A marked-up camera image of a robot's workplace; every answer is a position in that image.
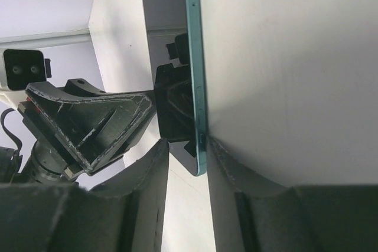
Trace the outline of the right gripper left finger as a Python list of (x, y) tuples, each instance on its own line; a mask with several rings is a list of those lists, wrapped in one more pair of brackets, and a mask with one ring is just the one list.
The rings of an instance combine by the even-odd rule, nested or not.
[(87, 191), (75, 184), (1, 185), (2, 251), (160, 251), (165, 139)]

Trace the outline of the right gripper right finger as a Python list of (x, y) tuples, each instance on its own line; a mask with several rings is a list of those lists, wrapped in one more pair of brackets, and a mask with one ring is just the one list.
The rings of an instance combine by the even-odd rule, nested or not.
[(207, 139), (217, 251), (376, 251), (377, 186), (285, 187)]

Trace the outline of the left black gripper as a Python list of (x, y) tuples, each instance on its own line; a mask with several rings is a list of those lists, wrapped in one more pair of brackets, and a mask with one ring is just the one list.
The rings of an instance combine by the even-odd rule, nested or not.
[(36, 137), (27, 165), (34, 179), (75, 180), (117, 162), (154, 116), (152, 90), (107, 93), (82, 78), (63, 87), (31, 83), (18, 110)]

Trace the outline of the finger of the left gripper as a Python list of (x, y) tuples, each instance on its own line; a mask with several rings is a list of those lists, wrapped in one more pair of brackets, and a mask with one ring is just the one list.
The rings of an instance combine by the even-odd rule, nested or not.
[(171, 143), (185, 142), (184, 149), (196, 157), (194, 106), (188, 34), (183, 33), (166, 45), (172, 63), (157, 67), (154, 92), (159, 133)]

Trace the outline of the blue-edged black phone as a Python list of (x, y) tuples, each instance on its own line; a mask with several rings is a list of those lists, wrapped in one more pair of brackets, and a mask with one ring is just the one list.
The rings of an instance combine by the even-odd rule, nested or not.
[(142, 0), (159, 134), (190, 174), (206, 172), (201, 0)]

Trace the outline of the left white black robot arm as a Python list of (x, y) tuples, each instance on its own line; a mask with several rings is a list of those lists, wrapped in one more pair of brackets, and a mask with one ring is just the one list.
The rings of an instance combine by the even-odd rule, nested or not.
[(172, 63), (157, 67), (154, 87), (108, 93), (82, 78), (63, 87), (49, 82), (50, 60), (38, 50), (1, 50), (1, 100), (19, 112), (36, 141), (27, 160), (22, 141), (1, 148), (1, 181), (54, 184), (94, 175), (123, 157), (157, 117), (159, 135), (171, 153), (190, 171), (197, 169), (190, 51), (187, 34), (166, 46)]

